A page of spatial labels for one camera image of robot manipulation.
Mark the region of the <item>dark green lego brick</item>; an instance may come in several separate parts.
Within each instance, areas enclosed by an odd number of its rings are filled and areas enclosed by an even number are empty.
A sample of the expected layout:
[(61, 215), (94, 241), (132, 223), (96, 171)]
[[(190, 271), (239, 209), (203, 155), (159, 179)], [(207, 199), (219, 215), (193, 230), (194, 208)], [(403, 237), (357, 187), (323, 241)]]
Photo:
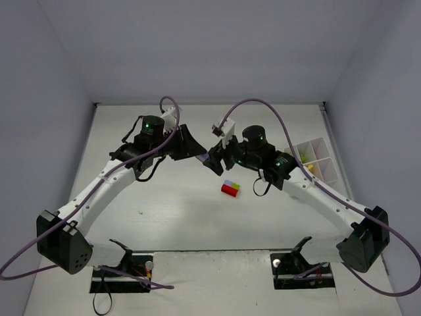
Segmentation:
[(307, 163), (307, 158), (303, 154), (300, 154), (300, 160), (303, 164)]

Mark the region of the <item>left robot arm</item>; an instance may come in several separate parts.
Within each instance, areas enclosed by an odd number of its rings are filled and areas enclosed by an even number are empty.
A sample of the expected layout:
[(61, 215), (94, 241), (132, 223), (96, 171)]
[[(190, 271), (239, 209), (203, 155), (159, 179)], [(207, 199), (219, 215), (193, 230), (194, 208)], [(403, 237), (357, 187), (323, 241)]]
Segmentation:
[(171, 130), (163, 118), (144, 117), (140, 133), (110, 154), (101, 173), (73, 201), (54, 213), (44, 211), (37, 218), (38, 253), (71, 275), (86, 266), (123, 268), (132, 254), (127, 246), (116, 240), (105, 244), (87, 241), (95, 220), (152, 166), (154, 158), (169, 156), (178, 161), (205, 152), (186, 125)]

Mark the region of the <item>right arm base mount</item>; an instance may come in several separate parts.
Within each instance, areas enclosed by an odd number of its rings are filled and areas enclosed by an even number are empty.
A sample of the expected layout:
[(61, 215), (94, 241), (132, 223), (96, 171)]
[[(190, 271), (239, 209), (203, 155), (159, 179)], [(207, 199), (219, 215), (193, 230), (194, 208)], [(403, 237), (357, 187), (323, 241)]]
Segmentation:
[(270, 254), (273, 285), (275, 290), (317, 290), (335, 288), (329, 263), (322, 266), (310, 264), (301, 254), (311, 237), (303, 238), (289, 251)]

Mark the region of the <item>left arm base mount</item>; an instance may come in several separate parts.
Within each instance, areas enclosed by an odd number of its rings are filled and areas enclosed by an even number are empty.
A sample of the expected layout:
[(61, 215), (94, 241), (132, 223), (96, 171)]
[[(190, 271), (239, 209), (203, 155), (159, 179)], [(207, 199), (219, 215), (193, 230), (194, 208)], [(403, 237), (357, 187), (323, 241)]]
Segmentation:
[[(108, 315), (113, 307), (112, 294), (147, 294), (152, 290), (152, 285), (140, 282), (132, 276), (142, 280), (151, 281), (154, 267), (153, 255), (135, 253), (123, 243), (110, 239), (111, 242), (120, 246), (125, 254), (122, 261), (116, 267), (108, 267), (107, 270), (99, 269), (92, 273), (93, 282), (90, 292), (94, 294), (92, 300), (93, 311), (96, 315)], [(96, 306), (98, 294), (106, 294), (109, 299), (109, 308), (99, 311)]]

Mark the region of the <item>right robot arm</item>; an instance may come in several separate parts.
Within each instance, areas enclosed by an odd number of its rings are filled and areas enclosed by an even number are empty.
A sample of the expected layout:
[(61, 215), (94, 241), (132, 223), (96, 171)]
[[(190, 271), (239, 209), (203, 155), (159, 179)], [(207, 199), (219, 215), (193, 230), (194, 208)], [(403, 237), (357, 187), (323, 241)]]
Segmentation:
[(306, 203), (340, 232), (334, 246), (336, 259), (360, 273), (367, 272), (389, 244), (387, 212), (353, 203), (313, 177), (294, 156), (268, 143), (262, 126), (249, 126), (242, 136), (241, 142), (235, 136), (222, 138), (205, 155), (204, 166), (217, 175), (234, 165), (256, 171), (269, 186)]

